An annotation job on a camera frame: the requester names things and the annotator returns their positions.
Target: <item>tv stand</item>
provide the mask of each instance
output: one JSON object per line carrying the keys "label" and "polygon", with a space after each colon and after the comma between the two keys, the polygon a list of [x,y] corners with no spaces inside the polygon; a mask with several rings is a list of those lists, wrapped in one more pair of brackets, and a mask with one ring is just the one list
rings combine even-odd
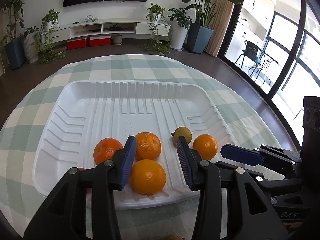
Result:
{"label": "tv stand", "polygon": [[[110,27],[119,27],[118,30],[109,30]],[[157,23],[158,34],[168,36],[170,26],[162,21]],[[152,29],[147,23],[147,19],[99,19],[95,22],[80,22],[78,24],[61,25],[56,31],[50,33],[51,43],[67,41],[73,38],[87,37],[91,35],[111,35],[111,34],[152,34]]]}

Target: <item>yellow fruit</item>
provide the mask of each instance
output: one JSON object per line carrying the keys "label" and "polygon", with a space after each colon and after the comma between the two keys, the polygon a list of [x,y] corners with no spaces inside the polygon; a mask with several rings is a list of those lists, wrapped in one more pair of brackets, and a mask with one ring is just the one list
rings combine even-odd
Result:
{"label": "yellow fruit", "polygon": [[141,160],[132,166],[130,183],[141,194],[152,195],[163,189],[166,181],[164,169],[153,160]]}
{"label": "yellow fruit", "polygon": [[161,153],[161,143],[159,138],[151,132],[141,132],[136,136],[137,151],[136,157],[140,160],[154,160]]}
{"label": "yellow fruit", "polygon": [[193,142],[192,148],[197,150],[204,160],[211,160],[217,154],[218,143],[209,134],[199,135]]}
{"label": "yellow fruit", "polygon": [[175,145],[177,144],[177,139],[180,136],[184,136],[188,144],[192,140],[192,134],[191,134],[190,130],[184,126],[177,128],[171,135],[173,136],[172,139],[173,139],[173,143]]}

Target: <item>sliding glass door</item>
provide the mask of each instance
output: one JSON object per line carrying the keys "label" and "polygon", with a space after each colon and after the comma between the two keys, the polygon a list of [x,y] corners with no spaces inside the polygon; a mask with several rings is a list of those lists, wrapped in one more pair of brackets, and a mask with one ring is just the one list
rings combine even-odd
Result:
{"label": "sliding glass door", "polygon": [[228,30],[218,57],[262,95],[299,150],[303,98],[320,96],[320,25],[312,10],[305,0],[243,0]]}

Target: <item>red storage box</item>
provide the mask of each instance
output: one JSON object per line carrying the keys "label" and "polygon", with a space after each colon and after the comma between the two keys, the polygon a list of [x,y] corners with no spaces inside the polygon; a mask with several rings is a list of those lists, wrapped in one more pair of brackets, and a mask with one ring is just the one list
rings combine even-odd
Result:
{"label": "red storage box", "polygon": [[110,45],[110,43],[111,43],[111,36],[110,35],[89,38],[89,45],[91,47],[92,46]]}
{"label": "red storage box", "polygon": [[87,46],[87,38],[79,38],[76,40],[67,41],[67,49],[79,49]]}

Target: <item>plant pot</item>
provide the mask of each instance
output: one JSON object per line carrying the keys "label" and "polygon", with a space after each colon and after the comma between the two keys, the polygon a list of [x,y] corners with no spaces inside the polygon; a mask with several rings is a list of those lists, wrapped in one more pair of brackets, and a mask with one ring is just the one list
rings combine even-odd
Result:
{"label": "plant pot", "polygon": [[121,45],[122,44],[122,35],[116,34],[112,36],[112,43],[114,45]]}
{"label": "plant pot", "polygon": [[186,39],[188,29],[180,27],[177,21],[172,23],[172,36],[170,41],[170,47],[175,50],[183,50],[182,46]]}
{"label": "plant pot", "polygon": [[158,22],[161,20],[161,16],[162,16],[161,13],[159,13],[157,16],[156,16],[154,13],[152,13],[152,14],[149,16],[150,22],[153,23],[153,24],[158,23]]}
{"label": "plant pot", "polygon": [[44,27],[44,30],[46,32],[48,32],[51,28],[54,28],[56,26],[57,22],[55,22],[54,24],[52,23],[52,21],[48,22],[47,25]]}
{"label": "plant pot", "polygon": [[207,45],[213,30],[192,23],[188,32],[188,40],[185,48],[195,54],[201,54]]}
{"label": "plant pot", "polygon": [[19,36],[13,41],[10,41],[7,45],[4,46],[4,49],[12,70],[20,68],[25,62],[22,37]]}
{"label": "plant pot", "polygon": [[28,34],[22,39],[24,54],[28,63],[34,63],[39,59],[38,51],[36,50],[35,32]]}

